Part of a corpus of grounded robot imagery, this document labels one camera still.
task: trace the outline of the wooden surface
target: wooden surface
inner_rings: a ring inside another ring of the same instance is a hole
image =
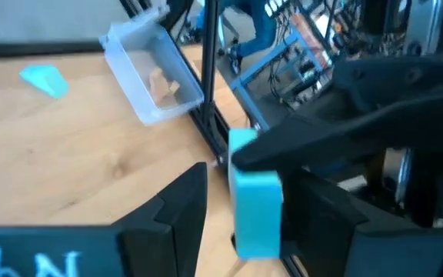
[[[200,66],[199,48],[185,54]],[[57,66],[69,95],[51,99],[19,80],[36,64]],[[247,125],[219,74],[215,89],[229,124]],[[0,225],[108,224],[213,159],[188,116],[144,127],[101,54],[0,60]],[[225,179],[212,169],[197,276],[286,276],[276,261],[237,268],[232,224]]]

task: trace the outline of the blue object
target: blue object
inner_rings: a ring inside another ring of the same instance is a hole
[[[257,137],[254,129],[231,129],[228,156]],[[240,172],[228,159],[228,183],[240,259],[279,259],[283,191],[276,172]]]
[[[205,7],[201,9],[201,11],[198,14],[198,17],[196,17],[196,28],[203,29],[204,26],[205,26]]]
[[[254,24],[255,37],[249,41],[235,45],[235,51],[242,58],[270,48],[276,39],[278,23],[274,18],[270,18],[265,11],[265,2],[261,0],[238,1],[240,10],[247,13],[252,18]]]
[[[55,66],[31,65],[20,71],[20,77],[52,98],[68,94],[68,83]]]

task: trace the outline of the small wooden block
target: small wooden block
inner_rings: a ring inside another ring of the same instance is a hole
[[[151,76],[162,76],[163,75],[163,70],[159,67],[155,67],[155,69],[153,69]]]
[[[149,76],[150,93],[152,94],[153,101],[159,102],[165,96],[170,95],[170,89],[167,79],[163,75],[163,71],[160,68],[156,68]]]
[[[176,81],[173,81],[168,89],[170,90],[170,93],[175,93],[180,87],[181,86]]]

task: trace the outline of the plastic bin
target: plastic bin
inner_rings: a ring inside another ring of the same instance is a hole
[[[146,125],[180,116],[205,96],[167,31],[151,12],[112,25],[101,38],[105,59]]]

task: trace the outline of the blue block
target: blue block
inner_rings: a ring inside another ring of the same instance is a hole
[[[257,137],[253,129],[231,129],[228,157]],[[228,183],[240,259],[278,259],[283,191],[276,172],[241,172],[228,159]]]
[[[52,98],[63,98],[68,94],[68,83],[55,66],[31,65],[20,71],[20,77]]]

